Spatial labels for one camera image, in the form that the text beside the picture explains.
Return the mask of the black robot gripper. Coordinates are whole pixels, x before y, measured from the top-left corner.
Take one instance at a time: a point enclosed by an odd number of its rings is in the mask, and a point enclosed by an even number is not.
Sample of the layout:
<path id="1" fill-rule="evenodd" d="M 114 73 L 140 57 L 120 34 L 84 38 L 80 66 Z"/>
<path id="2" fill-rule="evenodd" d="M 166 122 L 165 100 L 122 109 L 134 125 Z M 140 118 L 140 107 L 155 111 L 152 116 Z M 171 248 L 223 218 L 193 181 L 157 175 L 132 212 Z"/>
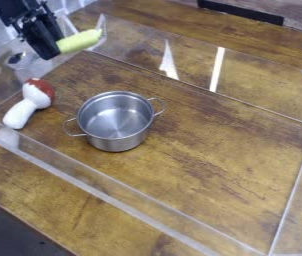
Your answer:
<path id="1" fill-rule="evenodd" d="M 60 54 L 56 42 L 64 35 L 44 0 L 0 0 L 0 19 L 6 26 L 23 30 L 24 39 L 42 59 Z"/>

